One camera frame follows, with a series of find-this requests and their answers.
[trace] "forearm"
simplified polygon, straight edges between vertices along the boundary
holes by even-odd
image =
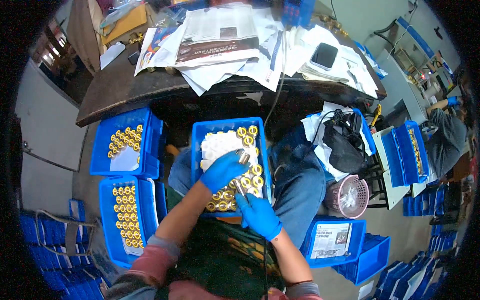
[[[430,106],[429,108],[426,109],[427,115],[429,116],[430,113],[432,112],[432,110],[434,110],[436,108],[439,108],[439,109],[443,110],[447,106],[448,106],[448,100],[447,99],[444,99],[442,101],[438,101],[437,103],[433,104],[432,106]]]
[[[201,181],[197,181],[182,201],[163,218],[155,235],[180,247],[188,238],[211,197],[210,190]]]
[[[310,266],[292,243],[285,229],[282,228],[279,235],[271,242],[275,249],[280,272],[288,284],[313,280]]]

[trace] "black bag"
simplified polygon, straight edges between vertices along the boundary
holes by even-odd
[[[329,163],[337,170],[349,174],[359,174],[364,171],[368,167],[365,144],[360,134],[344,122],[341,110],[335,111],[334,117],[324,125],[323,142],[332,148]],[[342,133],[339,133],[334,126],[340,126]],[[354,146],[360,143],[362,149]]]

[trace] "smartphone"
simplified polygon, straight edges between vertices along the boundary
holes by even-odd
[[[310,62],[322,69],[330,71],[335,61],[338,49],[326,43],[320,43],[315,50]]]

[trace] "blue nitrile glove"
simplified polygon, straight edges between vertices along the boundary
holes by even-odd
[[[250,193],[247,198],[248,201],[239,193],[235,194],[242,214],[242,227],[248,225],[267,240],[273,240],[282,230],[282,222],[275,215],[272,205],[267,199],[257,198]]]
[[[205,171],[200,181],[215,194],[232,179],[248,171],[249,164],[242,165],[239,159],[240,155],[235,154],[235,151],[222,155]]]
[[[460,101],[458,100],[457,96],[448,97],[447,100],[448,100],[448,106],[460,104]]]

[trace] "gray shirt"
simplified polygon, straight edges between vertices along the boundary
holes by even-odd
[[[428,118],[438,127],[430,140],[425,143],[425,150],[433,163],[438,178],[443,177],[462,156],[467,128],[458,118],[448,115],[437,108],[431,111]]]

